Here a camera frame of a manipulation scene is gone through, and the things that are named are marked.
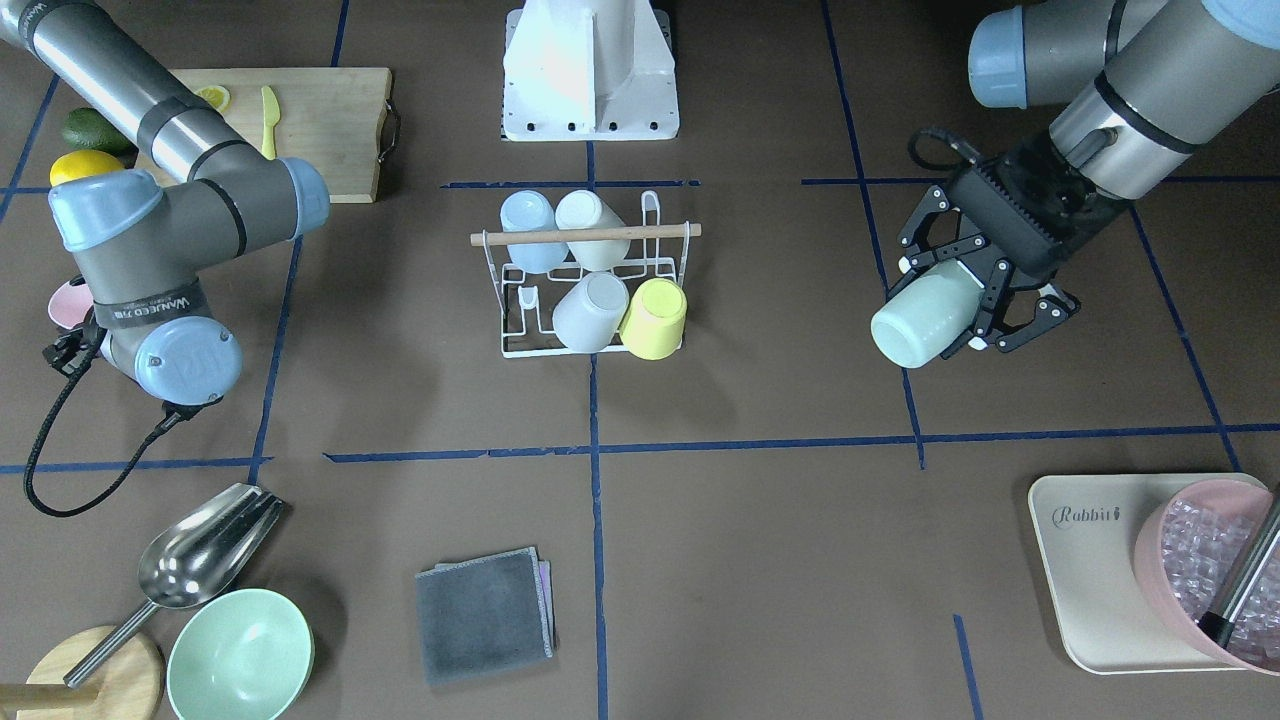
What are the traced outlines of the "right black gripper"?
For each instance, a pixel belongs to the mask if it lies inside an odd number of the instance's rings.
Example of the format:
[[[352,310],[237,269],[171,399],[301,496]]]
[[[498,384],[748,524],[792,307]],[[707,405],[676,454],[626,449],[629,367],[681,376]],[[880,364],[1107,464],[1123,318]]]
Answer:
[[[100,355],[106,331],[95,322],[83,322],[60,334],[42,351],[51,369],[65,378],[82,377]]]

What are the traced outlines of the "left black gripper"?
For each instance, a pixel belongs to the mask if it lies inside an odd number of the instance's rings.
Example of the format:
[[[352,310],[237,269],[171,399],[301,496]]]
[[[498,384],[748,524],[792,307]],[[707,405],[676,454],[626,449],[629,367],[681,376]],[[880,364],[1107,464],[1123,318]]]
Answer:
[[[1071,165],[1047,129],[986,158],[965,138],[947,184],[932,184],[896,234],[902,275],[960,259],[979,281],[968,345],[1007,354],[1080,310],[1053,279],[1111,222],[1111,197]]]

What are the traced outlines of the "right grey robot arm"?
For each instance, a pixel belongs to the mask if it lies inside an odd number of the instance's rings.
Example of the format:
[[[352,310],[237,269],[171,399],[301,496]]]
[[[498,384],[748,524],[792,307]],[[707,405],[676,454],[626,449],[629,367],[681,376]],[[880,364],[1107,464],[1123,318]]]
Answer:
[[[242,352],[201,270],[321,227],[330,196],[298,158],[266,159],[91,1],[5,1],[3,38],[60,76],[175,178],[114,170],[47,200],[106,331],[102,355],[142,389],[187,406],[237,382]]]

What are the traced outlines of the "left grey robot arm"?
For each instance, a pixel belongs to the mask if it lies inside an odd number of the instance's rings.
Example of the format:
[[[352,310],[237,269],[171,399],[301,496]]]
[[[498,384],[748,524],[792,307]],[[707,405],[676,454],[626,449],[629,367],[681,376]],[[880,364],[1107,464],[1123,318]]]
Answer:
[[[1275,1],[1044,1],[984,18],[968,54],[987,108],[1062,104],[1047,129],[986,156],[957,154],[899,233],[901,278],[870,319],[904,368],[961,347],[1014,351],[1074,316],[1053,279],[1243,111],[1277,88]]]

